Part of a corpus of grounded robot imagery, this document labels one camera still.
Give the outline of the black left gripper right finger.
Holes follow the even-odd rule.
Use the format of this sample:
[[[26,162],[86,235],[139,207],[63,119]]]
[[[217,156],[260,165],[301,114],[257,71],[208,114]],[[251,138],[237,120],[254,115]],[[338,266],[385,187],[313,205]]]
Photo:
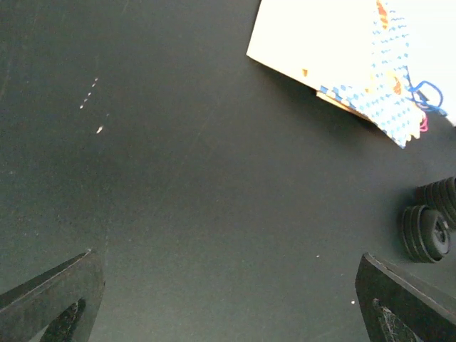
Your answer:
[[[455,298],[369,253],[356,294],[370,341],[454,341]]]

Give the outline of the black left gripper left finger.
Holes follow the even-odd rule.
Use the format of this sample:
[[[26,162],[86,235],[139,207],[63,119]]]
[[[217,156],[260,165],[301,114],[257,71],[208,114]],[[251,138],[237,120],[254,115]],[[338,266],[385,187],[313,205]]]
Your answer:
[[[88,341],[104,290],[103,259],[81,253],[1,295],[1,340]]]

